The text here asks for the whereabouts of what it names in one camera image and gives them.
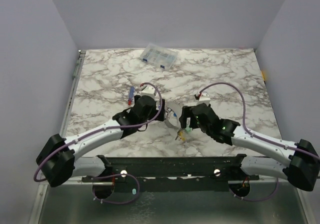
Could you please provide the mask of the green key tag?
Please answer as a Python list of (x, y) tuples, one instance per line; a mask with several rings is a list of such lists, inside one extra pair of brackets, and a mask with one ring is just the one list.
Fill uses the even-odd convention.
[(184, 131), (185, 131), (186, 133), (190, 133), (192, 130), (193, 130), (193, 129), (192, 129), (191, 127), (189, 127), (189, 126), (184, 129)]

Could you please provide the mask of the yellow key tag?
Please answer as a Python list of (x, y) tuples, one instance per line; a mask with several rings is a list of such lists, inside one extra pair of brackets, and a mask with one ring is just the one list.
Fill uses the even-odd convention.
[(186, 141), (186, 138), (185, 138), (185, 135), (183, 133), (180, 133), (179, 134), (179, 138), (181, 141), (185, 142)]

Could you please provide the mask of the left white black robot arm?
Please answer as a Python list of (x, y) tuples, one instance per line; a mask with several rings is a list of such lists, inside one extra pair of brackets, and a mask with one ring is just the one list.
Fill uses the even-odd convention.
[(150, 95), (137, 96), (134, 106), (115, 114), (112, 119), (82, 134), (62, 137), (52, 135), (36, 158), (38, 165), (33, 179), (41, 182), (38, 174), (51, 187), (58, 187), (70, 178), (95, 177), (106, 181), (112, 173), (111, 165), (104, 155), (85, 157), (98, 147), (135, 134), (152, 121), (164, 121), (165, 100), (156, 102)]

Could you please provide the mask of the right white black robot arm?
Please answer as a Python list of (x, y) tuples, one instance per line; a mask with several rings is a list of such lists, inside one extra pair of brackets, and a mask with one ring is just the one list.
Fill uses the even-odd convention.
[(236, 121), (219, 118), (205, 103), (184, 106), (179, 116), (182, 129), (187, 127), (187, 119), (192, 129), (200, 129), (218, 143), (263, 155), (246, 156), (242, 162), (231, 165), (229, 173), (234, 179), (246, 175), (277, 177), (300, 190), (313, 191), (320, 172), (320, 157), (309, 141), (286, 141), (254, 133)]

